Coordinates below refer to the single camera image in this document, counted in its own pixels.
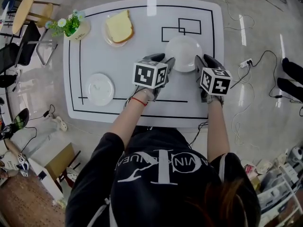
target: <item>white bowl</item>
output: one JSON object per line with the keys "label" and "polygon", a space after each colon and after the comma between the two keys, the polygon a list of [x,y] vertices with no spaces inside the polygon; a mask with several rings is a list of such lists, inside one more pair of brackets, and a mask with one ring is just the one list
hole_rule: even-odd
{"label": "white bowl", "polygon": [[203,57],[202,48],[198,42],[187,35],[172,38],[166,48],[165,57],[176,59],[173,69],[180,72],[190,72],[195,69],[195,56]]}
{"label": "white bowl", "polygon": [[107,105],[115,94],[112,81],[102,73],[91,75],[86,82],[85,90],[90,102],[97,106]]}

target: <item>metal chair leg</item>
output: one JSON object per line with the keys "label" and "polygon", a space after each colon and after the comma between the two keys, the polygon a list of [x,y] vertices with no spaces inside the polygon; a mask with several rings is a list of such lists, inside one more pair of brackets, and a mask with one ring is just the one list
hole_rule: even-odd
{"label": "metal chair leg", "polygon": [[[43,66],[46,66],[46,65],[48,64],[50,58],[52,57],[52,55],[53,55],[55,49],[56,49],[57,46],[58,46],[58,44],[57,44],[55,41],[42,41],[42,39],[44,38],[44,36],[45,36],[45,34],[46,34],[47,31],[48,31],[48,29],[46,29],[46,30],[44,31],[44,33],[42,34],[40,40],[39,40],[38,42],[36,42],[36,44],[37,44],[37,46],[36,46],[36,53],[37,53],[38,58],[39,58],[39,60],[40,60],[40,62],[41,62],[41,64],[42,64]],[[39,45],[40,45],[40,44],[51,44],[51,45],[52,45],[52,52],[51,52],[51,54],[49,55],[49,57],[48,57],[48,59],[47,59],[46,62],[44,62],[42,56],[40,55],[40,53],[39,53],[39,51],[38,51],[38,48],[39,48]]]}

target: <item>white flower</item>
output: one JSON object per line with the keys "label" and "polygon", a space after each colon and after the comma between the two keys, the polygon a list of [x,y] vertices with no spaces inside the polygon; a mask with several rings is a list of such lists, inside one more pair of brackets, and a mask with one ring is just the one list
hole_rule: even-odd
{"label": "white flower", "polygon": [[59,21],[58,21],[58,26],[59,27],[64,27],[66,25],[66,19],[64,18],[61,18]]}
{"label": "white flower", "polygon": [[85,18],[85,13],[84,12],[78,12],[77,14],[79,21],[83,21]]}

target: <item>hand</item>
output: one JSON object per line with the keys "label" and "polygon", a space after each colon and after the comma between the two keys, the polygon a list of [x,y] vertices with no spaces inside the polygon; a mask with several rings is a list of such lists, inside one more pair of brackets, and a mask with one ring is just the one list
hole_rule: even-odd
{"label": "hand", "polygon": [[214,95],[209,95],[208,93],[206,93],[206,99],[207,99],[207,104],[210,104],[213,101],[219,101],[221,103],[221,105],[224,104],[224,98],[222,96],[214,96]]}
{"label": "hand", "polygon": [[9,174],[3,169],[0,169],[0,178],[9,178]]}
{"label": "hand", "polygon": [[134,97],[137,99],[143,99],[143,101],[154,101],[155,96],[153,93],[154,90],[146,88],[146,87],[139,87],[137,93],[135,93]]}

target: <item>gray floor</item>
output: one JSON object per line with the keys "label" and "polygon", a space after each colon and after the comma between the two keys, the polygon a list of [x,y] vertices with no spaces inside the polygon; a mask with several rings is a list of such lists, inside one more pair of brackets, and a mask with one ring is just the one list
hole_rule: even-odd
{"label": "gray floor", "polygon": [[[73,9],[86,9],[99,4],[117,0],[44,0],[60,3],[61,7],[54,11],[54,18],[66,17]],[[205,0],[219,4],[223,12],[224,26],[240,28],[239,21],[233,21],[227,10],[224,0]],[[283,38],[286,56],[303,65],[303,4],[297,0],[287,0],[287,4],[280,0],[228,0],[231,15],[249,14],[256,24],[252,29],[245,29],[246,45],[242,41],[241,31],[233,29],[224,30],[225,66],[232,73],[234,79],[238,78],[238,67],[242,61],[252,58],[254,64],[260,59],[265,50],[272,50],[278,57],[276,77],[286,77],[281,70],[281,37]],[[245,27],[252,26],[251,18],[244,17]],[[54,104],[56,114],[78,128],[91,134],[84,133],[69,125],[65,134],[76,149],[82,150],[82,158],[87,160],[100,136],[107,130],[109,124],[71,119],[67,113],[62,66],[62,38],[58,40],[59,46],[54,57],[47,67],[42,67],[35,55],[29,66],[23,67],[23,74],[18,90],[10,94],[13,113],[17,114],[25,106],[30,109],[31,117],[41,116],[49,104]],[[49,48],[41,50],[47,56]],[[261,158],[274,159],[286,148],[292,148],[302,140],[303,118],[299,117],[302,104],[290,103],[288,99],[274,99],[268,96],[274,85],[273,70],[276,64],[275,57],[266,53],[259,65],[251,70],[250,84],[239,83],[227,97],[223,107],[226,127],[232,151],[241,159],[257,163]],[[279,94],[279,89],[272,94]],[[252,105],[242,112],[251,102]],[[240,139],[235,141],[236,125],[240,126]],[[197,129],[180,129],[188,141],[191,141]],[[194,149],[206,153],[207,130],[202,130],[195,142]]]}

